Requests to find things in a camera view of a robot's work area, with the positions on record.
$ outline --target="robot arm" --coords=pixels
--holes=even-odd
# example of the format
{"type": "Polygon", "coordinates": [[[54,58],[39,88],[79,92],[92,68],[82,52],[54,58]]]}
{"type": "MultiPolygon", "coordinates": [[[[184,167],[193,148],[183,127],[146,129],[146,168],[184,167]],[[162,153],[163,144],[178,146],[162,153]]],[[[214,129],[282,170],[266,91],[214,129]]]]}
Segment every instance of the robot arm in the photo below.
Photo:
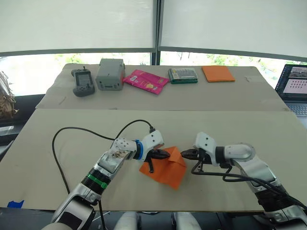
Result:
{"type": "Polygon", "coordinates": [[[307,216],[302,208],[295,205],[289,199],[286,190],[279,179],[273,174],[268,165],[260,160],[255,153],[255,149],[249,144],[236,144],[218,147],[215,140],[204,132],[200,132],[194,144],[195,152],[190,150],[182,152],[183,157],[188,159],[198,159],[205,164],[214,166],[231,167],[240,169],[242,176],[252,177],[274,185],[282,192],[278,195],[268,186],[263,186],[255,181],[247,181],[250,189],[256,195],[258,203],[262,205],[264,215],[274,224],[300,219],[307,226],[307,216]]]}
{"type": "Polygon", "coordinates": [[[112,147],[106,151],[84,179],[68,195],[52,217],[52,223],[59,222],[73,230],[87,229],[95,211],[93,205],[117,174],[125,160],[147,161],[152,151],[163,146],[161,133],[156,130],[145,136],[142,141],[115,139],[112,147]]]}

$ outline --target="orange cloth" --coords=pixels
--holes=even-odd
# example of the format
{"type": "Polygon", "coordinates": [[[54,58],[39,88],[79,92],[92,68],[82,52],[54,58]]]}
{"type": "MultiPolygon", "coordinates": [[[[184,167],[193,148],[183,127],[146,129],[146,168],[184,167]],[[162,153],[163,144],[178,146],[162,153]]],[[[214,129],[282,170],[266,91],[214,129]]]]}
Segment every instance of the orange cloth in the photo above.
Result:
{"type": "Polygon", "coordinates": [[[157,182],[168,184],[172,188],[178,189],[187,169],[186,163],[176,146],[164,150],[170,154],[170,157],[162,160],[152,159],[153,173],[149,173],[147,162],[144,162],[141,166],[140,172],[157,182]]]}
{"type": "Polygon", "coordinates": [[[208,82],[235,81],[227,66],[203,66],[202,71],[208,82]]]}

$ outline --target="white roller shade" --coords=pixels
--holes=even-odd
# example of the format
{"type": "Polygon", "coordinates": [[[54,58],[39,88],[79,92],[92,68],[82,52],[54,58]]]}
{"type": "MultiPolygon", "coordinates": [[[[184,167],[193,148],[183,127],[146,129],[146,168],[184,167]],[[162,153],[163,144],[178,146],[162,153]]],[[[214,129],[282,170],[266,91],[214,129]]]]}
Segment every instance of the white roller shade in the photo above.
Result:
{"type": "Polygon", "coordinates": [[[155,0],[1,0],[0,53],[155,47],[155,0]]]}
{"type": "Polygon", "coordinates": [[[307,0],[165,0],[159,46],[306,58],[307,0]]]}

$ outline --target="table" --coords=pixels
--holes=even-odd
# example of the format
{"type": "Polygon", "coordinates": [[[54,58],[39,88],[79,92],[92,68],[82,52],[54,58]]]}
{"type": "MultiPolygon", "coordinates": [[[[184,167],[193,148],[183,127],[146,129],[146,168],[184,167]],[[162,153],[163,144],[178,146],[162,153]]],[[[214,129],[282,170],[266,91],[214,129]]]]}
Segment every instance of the table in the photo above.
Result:
{"type": "MultiPolygon", "coordinates": [[[[228,67],[235,82],[208,83],[201,70],[197,84],[167,84],[160,95],[148,93],[125,84],[121,91],[101,91],[79,98],[72,89],[75,85],[72,69],[81,64],[67,64],[48,89],[37,108],[58,109],[122,109],[122,110],[184,110],[184,111],[289,111],[274,89],[256,67],[228,67]]],[[[95,82],[99,65],[85,65],[95,82]]],[[[169,68],[176,66],[126,66],[126,76],[135,69],[168,78],[169,68]]]]}
{"type": "MultiPolygon", "coordinates": [[[[204,131],[220,146],[245,142],[279,177],[287,191],[307,203],[307,131],[290,112],[130,111],[37,109],[0,162],[0,207],[25,200],[24,208],[56,209],[67,195],[51,151],[56,131],[66,126],[89,128],[114,137],[129,121],[146,119],[161,131],[165,147],[192,147],[204,131]]],[[[144,137],[146,124],[130,126],[122,136],[144,137]]],[[[56,153],[70,188],[88,173],[110,141],[79,130],[56,139],[56,153]]],[[[261,211],[246,183],[226,183],[213,176],[192,175],[196,163],[185,159],[187,172],[178,190],[141,174],[138,161],[126,161],[102,195],[103,210],[261,211]]],[[[223,169],[205,166],[208,172],[223,169]]]]}

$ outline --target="black cable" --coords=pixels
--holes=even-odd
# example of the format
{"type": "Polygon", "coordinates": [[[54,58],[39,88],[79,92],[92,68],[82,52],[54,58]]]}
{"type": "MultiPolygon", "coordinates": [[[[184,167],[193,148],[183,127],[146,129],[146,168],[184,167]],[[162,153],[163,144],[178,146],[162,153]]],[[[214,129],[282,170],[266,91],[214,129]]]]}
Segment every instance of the black cable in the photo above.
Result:
{"type": "Polygon", "coordinates": [[[253,177],[249,177],[249,176],[243,176],[243,175],[240,175],[240,174],[229,173],[231,168],[228,168],[228,170],[226,172],[204,172],[204,171],[202,171],[202,169],[200,169],[199,172],[196,172],[195,170],[200,164],[201,164],[201,161],[198,161],[196,163],[196,165],[191,170],[192,174],[194,174],[194,175],[222,176],[224,179],[226,179],[225,177],[227,177],[227,176],[240,178],[240,180],[230,180],[230,182],[254,181],[257,184],[265,187],[267,190],[270,190],[271,192],[273,192],[273,193],[275,193],[279,196],[285,196],[286,198],[291,200],[294,204],[302,207],[304,210],[307,211],[307,206],[305,206],[302,202],[300,202],[296,198],[290,196],[289,194],[281,191],[278,187],[274,186],[273,184],[271,184],[271,183],[269,183],[265,180],[253,178],[253,177]]]}
{"type": "MultiPolygon", "coordinates": [[[[135,122],[145,122],[145,123],[147,123],[147,124],[149,125],[149,130],[150,130],[149,132],[150,132],[150,133],[153,132],[153,131],[155,131],[154,127],[153,127],[148,121],[142,120],[142,119],[138,119],[138,120],[134,120],[134,121],[131,121],[130,123],[126,124],[126,125],[120,130],[120,132],[117,134],[117,136],[116,136],[115,138],[105,137],[105,136],[100,135],[100,134],[98,134],[98,133],[95,133],[95,132],[93,132],[93,131],[91,131],[91,130],[89,130],[89,129],[80,128],[80,127],[73,127],[73,126],[61,128],[61,129],[59,129],[59,130],[55,133],[55,135],[53,136],[53,139],[52,139],[52,153],[53,153],[54,160],[55,160],[55,162],[56,162],[56,164],[57,164],[57,166],[58,166],[58,168],[59,168],[59,171],[60,171],[60,173],[61,173],[61,176],[62,176],[62,179],[63,179],[63,182],[64,182],[64,184],[65,184],[65,187],[66,187],[66,190],[67,190],[67,193],[68,193],[68,194],[69,194],[71,191],[70,191],[70,189],[69,189],[69,186],[68,186],[67,180],[66,180],[66,178],[65,178],[64,172],[63,172],[63,170],[62,170],[62,168],[61,168],[61,166],[60,166],[60,164],[59,164],[58,158],[57,158],[56,153],[55,153],[55,148],[54,148],[54,142],[55,142],[55,139],[56,139],[57,135],[59,134],[59,132],[61,132],[62,130],[65,130],[65,129],[79,129],[79,130],[83,130],[83,131],[92,133],[92,134],[94,134],[94,135],[96,135],[96,136],[98,136],[98,137],[101,137],[101,138],[104,138],[104,139],[107,139],[107,140],[112,140],[112,141],[114,141],[115,139],[117,139],[117,138],[121,135],[121,133],[122,133],[128,126],[130,126],[131,124],[133,124],[133,123],[135,123],[135,122]]],[[[100,218],[101,218],[102,227],[103,227],[103,230],[106,230],[105,220],[104,220],[104,216],[103,216],[103,212],[102,212],[101,200],[98,201],[98,205],[99,205],[99,213],[100,213],[100,218]]]]}

